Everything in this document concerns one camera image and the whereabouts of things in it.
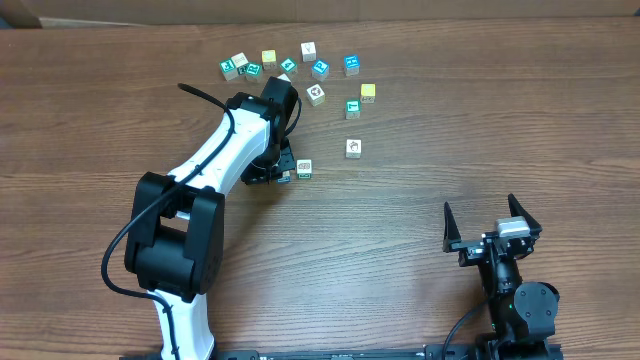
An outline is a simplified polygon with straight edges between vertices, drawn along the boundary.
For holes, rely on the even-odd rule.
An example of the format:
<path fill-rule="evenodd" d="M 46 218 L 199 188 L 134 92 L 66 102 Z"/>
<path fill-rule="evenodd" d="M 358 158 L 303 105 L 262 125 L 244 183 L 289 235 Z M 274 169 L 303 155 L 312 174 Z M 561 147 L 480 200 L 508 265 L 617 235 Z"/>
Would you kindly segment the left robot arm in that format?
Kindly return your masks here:
<path fill-rule="evenodd" d="M 157 359 L 214 358 L 206 294 L 222 263 L 226 198 L 238 181 L 278 181 L 296 166 L 288 136 L 301 105 L 289 81 L 271 77 L 259 96 L 239 92 L 221 107 L 219 127 L 194 155 L 136 186 L 124 266 L 156 307 Z"/>

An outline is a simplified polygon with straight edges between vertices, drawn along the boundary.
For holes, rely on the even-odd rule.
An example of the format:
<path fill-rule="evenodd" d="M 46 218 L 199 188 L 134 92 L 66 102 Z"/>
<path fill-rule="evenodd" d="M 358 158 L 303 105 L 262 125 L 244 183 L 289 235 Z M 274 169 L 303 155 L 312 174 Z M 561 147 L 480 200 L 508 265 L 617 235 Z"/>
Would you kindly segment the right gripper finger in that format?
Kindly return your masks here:
<path fill-rule="evenodd" d="M 451 252 L 456 250 L 456 246 L 461 242 L 461 235 L 456 224 L 453 212 L 448 202 L 444 203 L 444 237 L 443 251 Z"/>
<path fill-rule="evenodd" d="M 541 224 L 524 209 L 514 194 L 510 193 L 507 199 L 511 215 L 523 217 L 530 229 L 530 236 L 538 239 L 542 232 Z"/>

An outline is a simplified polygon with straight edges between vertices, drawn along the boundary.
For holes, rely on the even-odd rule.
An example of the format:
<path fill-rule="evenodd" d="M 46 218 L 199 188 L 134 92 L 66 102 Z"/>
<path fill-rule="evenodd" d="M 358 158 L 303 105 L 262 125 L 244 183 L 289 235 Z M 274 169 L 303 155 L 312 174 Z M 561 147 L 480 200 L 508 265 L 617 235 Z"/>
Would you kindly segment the white block blue edge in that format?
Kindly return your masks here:
<path fill-rule="evenodd" d="M 291 182 L 291 174 L 289 171 L 284 171 L 282 176 L 277 180 L 279 184 L 290 183 Z"/>

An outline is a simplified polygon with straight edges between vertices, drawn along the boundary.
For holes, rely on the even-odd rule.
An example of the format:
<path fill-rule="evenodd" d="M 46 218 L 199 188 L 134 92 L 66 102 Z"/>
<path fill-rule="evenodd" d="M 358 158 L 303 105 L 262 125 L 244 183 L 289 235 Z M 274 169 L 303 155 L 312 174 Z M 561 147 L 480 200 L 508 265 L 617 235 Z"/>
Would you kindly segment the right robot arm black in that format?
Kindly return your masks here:
<path fill-rule="evenodd" d="M 456 322 L 442 345 L 441 357 L 451 351 L 454 335 L 471 316 L 486 308 L 492 331 L 465 347 L 463 359 L 561 359 L 559 345 L 550 345 L 559 310 L 559 291 L 546 282 L 525 282 L 517 262 L 534 252 L 543 227 L 512 194 L 510 216 L 478 240 L 464 240 L 453 212 L 444 204 L 443 251 L 457 253 L 461 267 L 479 270 L 486 299 Z"/>

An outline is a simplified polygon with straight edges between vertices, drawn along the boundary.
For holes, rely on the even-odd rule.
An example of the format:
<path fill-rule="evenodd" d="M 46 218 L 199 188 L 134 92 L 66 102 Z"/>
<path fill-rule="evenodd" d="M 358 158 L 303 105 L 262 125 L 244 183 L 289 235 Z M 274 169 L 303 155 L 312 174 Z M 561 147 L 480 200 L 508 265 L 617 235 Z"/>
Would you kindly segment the white block green edge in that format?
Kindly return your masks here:
<path fill-rule="evenodd" d="M 299 159 L 296 163 L 296 173 L 299 179 L 310 179 L 313 176 L 311 159 Z"/>

